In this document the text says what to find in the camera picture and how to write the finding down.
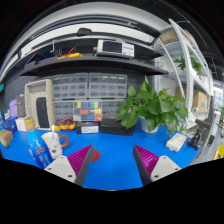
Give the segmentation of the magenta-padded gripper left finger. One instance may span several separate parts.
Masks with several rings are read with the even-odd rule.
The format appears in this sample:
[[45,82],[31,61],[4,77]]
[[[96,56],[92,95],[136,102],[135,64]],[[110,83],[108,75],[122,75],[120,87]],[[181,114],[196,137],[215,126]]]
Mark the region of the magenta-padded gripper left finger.
[[59,156],[45,168],[45,171],[82,186],[93,154],[93,146],[86,146],[69,156]]

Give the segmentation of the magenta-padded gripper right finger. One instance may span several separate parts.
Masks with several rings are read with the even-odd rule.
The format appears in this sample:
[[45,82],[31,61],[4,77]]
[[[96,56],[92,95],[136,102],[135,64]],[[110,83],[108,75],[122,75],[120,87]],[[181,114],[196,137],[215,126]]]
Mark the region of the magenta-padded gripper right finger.
[[180,167],[169,157],[157,156],[138,145],[133,146],[133,156],[143,185],[148,185],[180,170]]

